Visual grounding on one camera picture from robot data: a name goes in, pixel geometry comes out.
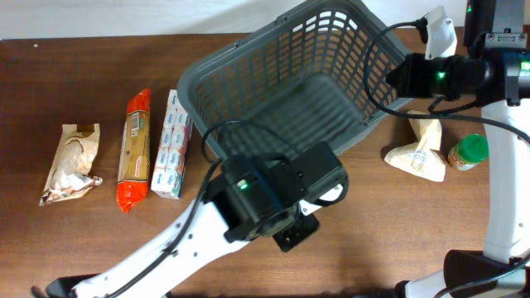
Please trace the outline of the white tissue multipack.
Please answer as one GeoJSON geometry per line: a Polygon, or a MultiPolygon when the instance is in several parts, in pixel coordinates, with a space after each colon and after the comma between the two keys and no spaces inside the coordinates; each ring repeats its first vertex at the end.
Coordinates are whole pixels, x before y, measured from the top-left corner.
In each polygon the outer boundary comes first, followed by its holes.
{"type": "Polygon", "coordinates": [[[169,92],[166,113],[152,175],[151,190],[166,199],[179,199],[193,122],[181,105],[176,89],[169,92]]]}

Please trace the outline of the grey plastic shopping basket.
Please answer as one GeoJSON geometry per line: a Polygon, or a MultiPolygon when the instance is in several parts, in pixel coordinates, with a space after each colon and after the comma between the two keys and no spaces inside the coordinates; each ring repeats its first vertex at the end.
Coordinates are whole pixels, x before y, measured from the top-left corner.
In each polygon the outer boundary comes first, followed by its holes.
{"type": "Polygon", "coordinates": [[[406,54],[362,2],[306,1],[192,65],[177,94],[216,156],[341,154],[405,104],[384,77],[406,54]]]}

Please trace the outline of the spaghetti packet with orange ends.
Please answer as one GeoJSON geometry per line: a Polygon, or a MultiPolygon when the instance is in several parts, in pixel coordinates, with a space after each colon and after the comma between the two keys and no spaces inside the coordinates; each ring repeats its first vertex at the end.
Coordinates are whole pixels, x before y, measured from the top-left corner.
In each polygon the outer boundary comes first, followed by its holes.
{"type": "Polygon", "coordinates": [[[147,197],[150,171],[151,90],[128,102],[118,167],[116,200],[126,214],[147,197]]]}

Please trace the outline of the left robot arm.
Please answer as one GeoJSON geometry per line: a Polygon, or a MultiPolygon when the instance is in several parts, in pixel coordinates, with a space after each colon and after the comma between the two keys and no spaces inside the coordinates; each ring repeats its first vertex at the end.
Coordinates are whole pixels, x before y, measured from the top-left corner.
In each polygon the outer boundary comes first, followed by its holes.
{"type": "Polygon", "coordinates": [[[315,233],[314,213],[343,200],[349,178],[330,147],[218,159],[196,199],[167,229],[106,272],[64,276],[35,297],[168,297],[202,267],[256,238],[289,252],[315,233]]]}

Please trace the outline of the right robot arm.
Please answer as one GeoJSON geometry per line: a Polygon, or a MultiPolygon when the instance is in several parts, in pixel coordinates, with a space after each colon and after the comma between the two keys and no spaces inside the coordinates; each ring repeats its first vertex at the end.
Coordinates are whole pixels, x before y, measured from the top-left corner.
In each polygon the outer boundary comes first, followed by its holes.
{"type": "Polygon", "coordinates": [[[480,252],[452,250],[441,271],[400,286],[404,297],[529,294],[529,50],[522,1],[470,1],[457,55],[452,20],[436,7],[417,21],[424,54],[387,75],[401,98],[473,94],[489,146],[489,225],[480,252]]]}

